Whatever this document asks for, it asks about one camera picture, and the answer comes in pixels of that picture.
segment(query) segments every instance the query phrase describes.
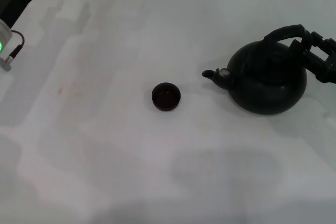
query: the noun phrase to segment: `wire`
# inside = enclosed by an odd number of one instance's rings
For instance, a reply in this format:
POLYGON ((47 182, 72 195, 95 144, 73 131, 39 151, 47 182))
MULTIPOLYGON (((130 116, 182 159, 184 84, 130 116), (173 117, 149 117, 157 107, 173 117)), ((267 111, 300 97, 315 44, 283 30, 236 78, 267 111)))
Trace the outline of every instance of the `wire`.
POLYGON ((13 33, 15 34, 19 34, 22 38, 22 43, 21 43, 21 46, 23 46, 25 44, 25 36, 23 36, 22 33, 20 33, 19 31, 15 31, 15 30, 12 30, 13 33))
POLYGON ((23 48, 23 45, 25 44, 25 36, 23 36, 22 33, 20 33, 19 31, 15 31, 15 30, 12 30, 13 33, 15 34, 19 34, 22 38, 22 43, 21 45, 18 45, 14 50, 13 52, 11 52, 6 60, 7 63, 11 63, 12 60, 15 59, 15 57, 17 56, 17 54, 21 51, 21 49, 23 48))

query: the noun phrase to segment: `white table surface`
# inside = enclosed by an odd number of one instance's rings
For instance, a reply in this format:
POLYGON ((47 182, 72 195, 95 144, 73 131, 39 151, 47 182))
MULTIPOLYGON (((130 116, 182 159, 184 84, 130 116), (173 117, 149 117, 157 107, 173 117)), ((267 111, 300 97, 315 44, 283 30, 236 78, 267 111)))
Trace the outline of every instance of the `white table surface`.
POLYGON ((265 117, 201 76, 282 26, 335 38, 335 19, 336 0, 34 0, 0 73, 0 223, 335 223, 336 85, 309 75, 265 117))

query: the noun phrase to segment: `white tabletop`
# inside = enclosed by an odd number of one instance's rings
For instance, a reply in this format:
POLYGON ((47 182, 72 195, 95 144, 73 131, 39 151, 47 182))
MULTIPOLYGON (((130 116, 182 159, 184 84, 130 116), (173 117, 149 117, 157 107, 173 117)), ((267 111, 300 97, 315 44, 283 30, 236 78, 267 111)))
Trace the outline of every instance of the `white tabletop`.
POLYGON ((335 18, 336 0, 34 0, 0 73, 0 223, 334 223, 336 85, 310 74, 265 117, 201 73, 282 26, 336 38, 335 18))

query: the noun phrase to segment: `small dark bowl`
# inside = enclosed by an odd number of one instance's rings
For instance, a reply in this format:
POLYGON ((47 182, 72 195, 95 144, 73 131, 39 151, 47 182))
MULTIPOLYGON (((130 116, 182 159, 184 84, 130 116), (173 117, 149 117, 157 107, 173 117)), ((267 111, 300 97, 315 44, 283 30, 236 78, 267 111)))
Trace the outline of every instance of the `small dark bowl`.
POLYGON ((181 100, 181 92, 174 84, 162 83, 153 89, 152 100, 159 110, 172 111, 181 100))

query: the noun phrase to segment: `kettle spout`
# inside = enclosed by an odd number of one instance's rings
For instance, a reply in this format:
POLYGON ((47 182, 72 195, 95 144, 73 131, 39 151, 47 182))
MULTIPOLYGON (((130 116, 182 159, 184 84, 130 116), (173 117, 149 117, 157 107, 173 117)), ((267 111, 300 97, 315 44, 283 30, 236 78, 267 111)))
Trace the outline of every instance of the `kettle spout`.
POLYGON ((202 73, 202 76, 205 77, 205 78, 208 78, 209 80, 213 80, 214 79, 214 76, 215 76, 215 71, 212 71, 212 70, 205 70, 203 73, 202 73))
POLYGON ((221 70, 217 69, 216 72, 213 70, 206 70, 202 73, 202 76, 212 80, 222 89, 229 90, 233 87, 233 77, 230 74, 230 71, 226 68, 221 70))

